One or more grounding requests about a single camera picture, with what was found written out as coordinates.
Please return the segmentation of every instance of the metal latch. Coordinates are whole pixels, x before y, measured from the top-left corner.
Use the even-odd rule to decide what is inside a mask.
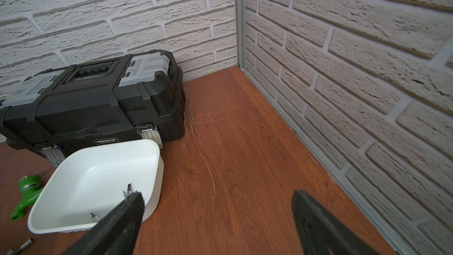
[[[160,138],[157,126],[155,126],[154,124],[151,123],[144,126],[138,126],[137,133],[139,133],[142,139],[150,139],[155,141],[159,146],[159,149],[162,149],[162,139]]]
[[[49,160],[52,167],[57,167],[66,158],[63,154],[63,148],[58,144],[45,144],[37,148]]]

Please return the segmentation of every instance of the wood laminate surface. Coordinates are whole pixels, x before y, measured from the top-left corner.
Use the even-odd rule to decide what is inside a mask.
[[[291,197],[308,191],[381,254],[395,254],[237,67],[184,83],[187,132],[166,143],[159,205],[142,223],[134,254],[302,254]],[[22,254],[59,254],[86,232],[33,235],[27,215],[9,216],[18,180],[54,169],[0,144],[0,254],[28,238]]]

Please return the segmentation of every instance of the green plastic fitting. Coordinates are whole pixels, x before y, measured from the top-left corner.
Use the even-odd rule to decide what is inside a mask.
[[[19,180],[19,191],[22,194],[22,200],[17,204],[10,219],[18,220],[25,216],[28,206],[33,205],[38,196],[41,194],[41,177],[37,174],[28,175]]]

